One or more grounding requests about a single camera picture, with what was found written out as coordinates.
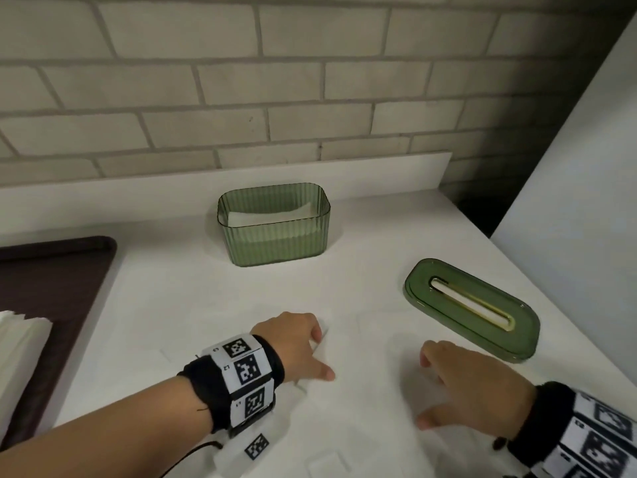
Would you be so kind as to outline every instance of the brick wall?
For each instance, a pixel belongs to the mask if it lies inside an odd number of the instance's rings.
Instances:
[[[0,0],[0,185],[452,150],[514,193],[637,0]]]

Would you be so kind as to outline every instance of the black cord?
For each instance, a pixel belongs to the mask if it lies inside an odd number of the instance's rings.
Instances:
[[[166,472],[163,475],[161,475],[159,478],[164,478],[164,476],[169,474],[173,470],[173,468],[175,466],[177,466],[179,463],[181,463],[184,459],[188,458],[195,451],[199,451],[200,449],[203,449],[206,446],[214,446],[217,449],[223,449],[224,448],[224,445],[222,445],[219,441],[208,441],[206,443],[202,443],[199,446],[196,446],[196,447],[192,448],[190,451],[188,451],[178,462],[176,462],[173,466],[168,468],[166,470]]]

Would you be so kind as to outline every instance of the brown tray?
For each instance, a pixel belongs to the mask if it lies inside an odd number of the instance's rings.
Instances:
[[[116,249],[107,236],[0,248],[0,310],[53,322],[0,451],[35,434]]]

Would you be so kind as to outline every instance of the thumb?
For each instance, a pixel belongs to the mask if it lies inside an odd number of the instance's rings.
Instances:
[[[451,403],[439,404],[421,412],[416,418],[419,430],[430,430],[440,426],[459,425],[460,417]]]
[[[312,358],[310,363],[310,373],[310,378],[313,379],[334,380],[336,378],[336,374],[330,366],[315,358]]]

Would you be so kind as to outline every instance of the green plastic box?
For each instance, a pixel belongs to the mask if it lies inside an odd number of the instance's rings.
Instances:
[[[523,362],[535,353],[539,319],[532,308],[448,263],[434,258],[419,261],[405,280],[403,293],[410,304],[503,361]],[[475,303],[482,313],[475,310]],[[494,314],[497,319],[490,319]]]
[[[312,216],[266,224],[229,226],[236,213],[283,213],[309,205]],[[322,254],[327,248],[330,203],[313,183],[236,189],[219,198],[217,220],[230,260],[237,266],[266,265]]]

